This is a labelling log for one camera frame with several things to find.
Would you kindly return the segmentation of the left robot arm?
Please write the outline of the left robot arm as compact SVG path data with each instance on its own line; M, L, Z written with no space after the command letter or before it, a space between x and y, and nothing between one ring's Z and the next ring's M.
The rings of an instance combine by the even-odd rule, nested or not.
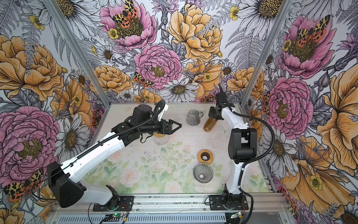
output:
M144 143L144 134L150 137L155 133L171 135L181 129L180 123L162 118L167 110L168 105L163 100L154 108L145 104L138 105L132 116L114 126L93 146L69 160L48 165L48 186L59 206L68 208L77 203L94 203L109 211L116 210L121 201L112 186L90 186L82 184L81 180L98 164L133 141Z

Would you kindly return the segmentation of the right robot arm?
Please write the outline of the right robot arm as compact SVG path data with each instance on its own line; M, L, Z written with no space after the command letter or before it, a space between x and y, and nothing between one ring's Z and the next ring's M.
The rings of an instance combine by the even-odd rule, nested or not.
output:
M208 115L215 121L227 122L231 128L228 154L233 164L225 190L229 194L239 195L243 192L241 181L246 172L245 166L257 155L257 131L244 120L250 117L238 113L223 92L216 94L216 104L210 107Z

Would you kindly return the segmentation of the clear glass carafe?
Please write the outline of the clear glass carafe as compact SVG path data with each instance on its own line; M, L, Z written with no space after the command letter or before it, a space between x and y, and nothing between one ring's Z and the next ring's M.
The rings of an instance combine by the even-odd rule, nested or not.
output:
M163 137L157 137L154 136L153 141L157 144L157 145L165 145L166 143L169 142L169 136L165 135Z

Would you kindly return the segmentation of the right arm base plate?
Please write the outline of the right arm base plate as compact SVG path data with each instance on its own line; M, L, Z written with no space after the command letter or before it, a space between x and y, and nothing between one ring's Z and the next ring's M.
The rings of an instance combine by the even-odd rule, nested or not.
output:
M210 195L209 206L212 211L243 211L249 210L249 205L246 196L243 194L237 195Z

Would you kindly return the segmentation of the brown coffee filter stack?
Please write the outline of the brown coffee filter stack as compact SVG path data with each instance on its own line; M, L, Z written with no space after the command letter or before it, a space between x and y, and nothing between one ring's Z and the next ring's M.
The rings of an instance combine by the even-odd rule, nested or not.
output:
M210 132L213 129L213 127L216 125L216 123L217 123L217 119L209 117L203 127L203 130L205 132Z

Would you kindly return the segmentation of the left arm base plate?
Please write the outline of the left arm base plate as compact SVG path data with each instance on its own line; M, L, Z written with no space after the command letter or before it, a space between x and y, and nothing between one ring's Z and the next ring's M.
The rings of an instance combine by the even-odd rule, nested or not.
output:
M113 196L105 205L94 204L94 212L132 211L134 196Z

